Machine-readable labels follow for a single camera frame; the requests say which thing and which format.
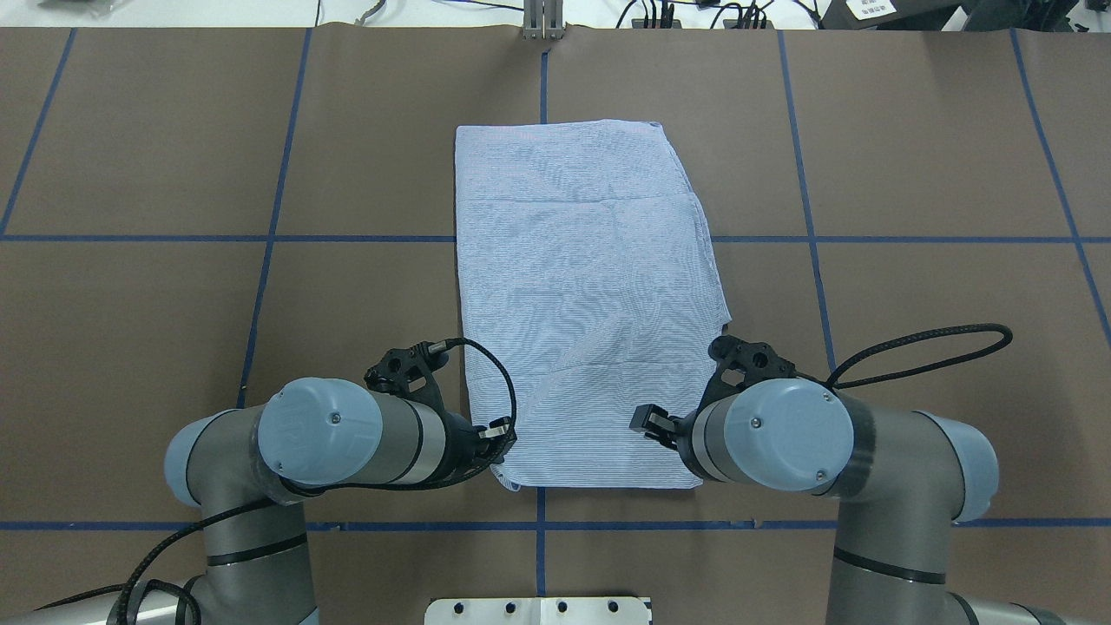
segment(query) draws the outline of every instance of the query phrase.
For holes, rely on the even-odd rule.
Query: metal bracket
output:
[[[437,599],[424,625],[651,625],[647,597]]]
[[[524,0],[526,39],[563,39],[563,0]]]
[[[744,391],[767,380],[793,379],[794,363],[780,359],[767,343],[748,343],[734,336],[722,335],[710,344],[710,357],[718,363],[718,371],[705,385],[702,401],[699,402],[699,414],[703,409]],[[727,382],[727,372],[743,375],[741,382]]]

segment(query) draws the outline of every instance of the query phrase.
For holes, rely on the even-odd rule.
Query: brown table surface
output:
[[[1111,38],[518,33],[0,30],[0,617],[121,582],[196,518],[161,472],[183,425],[460,332],[457,125],[622,118],[675,145],[731,333],[822,372],[919,330],[1014,330],[859,395],[995,445],[1001,492],[954,530],[954,591],[1111,619],[1111,142],[1077,122],[1111,101]],[[466,411],[458,365],[440,382]],[[662,624],[820,623],[835,504],[482,476],[307,511],[334,625],[611,593]],[[153,573],[202,563],[191,538]]]

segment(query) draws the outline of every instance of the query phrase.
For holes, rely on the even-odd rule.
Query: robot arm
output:
[[[718,372],[687,419],[654,405],[630,427],[711,481],[840,501],[828,625],[1082,625],[1047,611],[945,591],[950,526],[979,518],[999,487],[971,426],[871,406],[811,380],[765,344],[720,337]],[[732,371],[737,385],[723,381]]]
[[[367,373],[373,391],[301,379],[261,406],[224,411],[174,436],[163,468],[178,500],[206,518],[254,506],[204,528],[206,574],[180,584],[196,597],[204,625],[318,623],[304,500],[339,487],[439,488],[500,462],[516,441],[512,416],[472,426],[444,410],[432,377],[447,364],[446,352],[464,343],[470,345],[452,340],[390,351]],[[143,583],[126,601],[128,623],[174,625],[194,616],[179,597],[148,592]],[[91,625],[107,618],[114,625],[119,603],[112,594],[0,623]]]

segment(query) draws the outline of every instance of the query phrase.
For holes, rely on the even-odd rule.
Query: blue grid line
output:
[[[548,56],[551,48],[540,54],[540,123],[548,123]],[[548,521],[548,490],[537,488],[537,596],[548,594],[548,535],[543,525]]]
[[[336,243],[453,243],[453,234],[274,234],[274,242]],[[718,234],[715,243],[991,243],[1074,244],[1072,236],[949,236],[949,235],[838,235],[838,234]],[[1085,243],[1111,243],[1111,236],[1080,236]],[[269,242],[269,234],[0,234],[12,242]]]
[[[309,44],[312,42],[312,29],[304,29],[304,43],[301,47],[301,64],[297,70],[297,87],[293,89],[293,103],[289,111],[289,128],[286,130],[286,147],[282,150],[281,168],[278,170],[278,185],[274,189],[274,205],[270,213],[270,230],[267,233],[267,250],[262,254],[262,269],[259,272],[259,289],[254,293],[254,309],[251,311],[251,329],[247,334],[247,355],[243,357],[243,374],[239,380],[239,397],[236,407],[247,405],[247,381],[251,376],[251,365],[254,363],[254,346],[259,339],[259,315],[262,312],[262,295],[267,290],[270,276],[270,259],[273,255],[274,241],[278,234],[278,219],[281,216],[281,200],[286,192],[286,173],[289,171],[289,154],[293,150],[293,132],[297,130],[297,111],[301,103],[301,88],[304,87],[304,68],[309,61]]]
[[[794,93],[791,90],[791,68],[787,60],[787,41],[783,31],[775,31],[779,38],[779,59],[783,68],[783,90],[787,94],[787,113],[791,121],[791,140],[794,142],[794,167],[799,173],[799,191],[802,193],[802,213],[807,219],[807,236],[810,242],[810,264],[814,272],[814,289],[818,291],[818,311],[822,320],[822,339],[825,341],[825,361],[830,372],[837,369],[833,354],[833,333],[830,331],[829,308],[825,305],[825,283],[822,281],[821,262],[818,259],[818,238],[814,233],[814,218],[810,211],[810,189],[807,187],[807,170],[802,163],[802,141],[799,138],[799,119],[794,112]]]
[[[548,54],[551,48],[540,54],[540,123],[548,123]]]
[[[817,235],[820,243],[1071,243],[1070,236]]]
[[[453,243],[454,234],[277,234],[276,241],[292,243]]]
[[[187,522],[139,521],[6,521],[0,532],[177,532]],[[969,528],[1072,528],[1111,527],[1109,517],[981,518],[953,524]],[[474,522],[312,522],[306,530],[316,533],[390,532],[807,532],[837,530],[832,520],[764,521],[474,521]],[[543,582],[543,569],[538,582]],[[538,593],[546,588],[538,586]]]
[[[31,154],[34,153],[34,147],[39,142],[42,124],[46,123],[47,113],[50,112],[50,104],[54,101],[54,93],[58,91],[58,83],[62,80],[62,71],[66,69],[66,61],[69,60],[69,53],[73,49],[73,40],[76,38],[77,29],[71,28],[70,36],[66,40],[66,47],[62,48],[62,56],[58,59],[54,78],[50,81],[50,88],[47,89],[47,97],[42,100],[42,109],[39,111],[39,118],[34,120],[34,130],[31,131],[31,140],[27,142],[23,161],[19,163],[19,171],[16,173],[16,182],[12,184],[11,193],[8,195],[8,204],[4,206],[3,216],[0,216],[0,234],[3,234],[8,229],[8,221],[11,220],[11,213],[16,210],[16,199],[19,198],[19,190],[23,187],[23,177],[27,175],[27,168],[31,164]]]
[[[1092,275],[1092,268],[1088,264],[1088,254],[1084,252],[1084,243],[1077,229],[1077,220],[1072,215],[1072,208],[1069,206],[1069,195],[1064,192],[1064,184],[1061,183],[1061,174],[1057,169],[1057,161],[1053,152],[1049,148],[1049,139],[1045,138],[1045,130],[1042,128],[1041,115],[1038,114],[1038,105],[1034,103],[1034,93],[1030,89],[1030,79],[1027,75],[1027,64],[1022,60],[1022,47],[1019,46],[1019,33],[1011,29],[1011,46],[1014,48],[1014,61],[1019,65],[1019,77],[1022,79],[1022,90],[1027,94],[1027,103],[1030,105],[1030,117],[1034,122],[1034,130],[1038,131],[1038,140],[1041,142],[1042,152],[1045,154],[1045,164],[1049,165],[1050,175],[1053,177],[1053,185],[1057,188],[1057,196],[1061,201],[1061,210],[1064,211],[1064,220],[1069,223],[1069,231],[1072,233],[1073,244],[1077,246],[1077,255],[1080,258],[1080,265],[1084,270],[1084,279],[1088,281],[1088,290],[1092,294],[1095,304],[1095,314],[1099,315],[1100,325],[1103,326],[1103,339],[1111,347],[1111,324],[1108,323],[1107,309],[1100,298],[1100,291],[1095,286],[1095,278]]]
[[[537,596],[548,595],[548,490],[537,488]]]
[[[3,234],[2,241],[30,242],[264,242],[266,234]]]

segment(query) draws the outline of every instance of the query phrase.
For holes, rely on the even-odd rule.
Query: cloth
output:
[[[633,410],[685,415],[729,311],[702,205],[659,123],[460,127],[456,229],[463,335],[509,370],[518,442],[507,487],[690,488]],[[468,349],[476,423],[509,414]]]

